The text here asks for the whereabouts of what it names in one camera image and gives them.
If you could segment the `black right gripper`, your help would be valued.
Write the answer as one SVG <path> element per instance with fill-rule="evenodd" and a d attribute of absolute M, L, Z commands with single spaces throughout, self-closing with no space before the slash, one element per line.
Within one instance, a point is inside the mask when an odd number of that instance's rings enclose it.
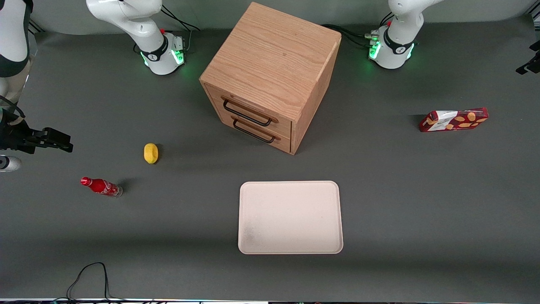
<path fill-rule="evenodd" d="M 55 148 L 64 152 L 73 152 L 70 136 L 56 129 L 46 127 L 37 133 L 34 145 L 32 138 L 34 130 L 29 127 L 25 119 L 8 111 L 1 111 L 0 149 L 21 151 L 34 154 L 35 147 Z"/>

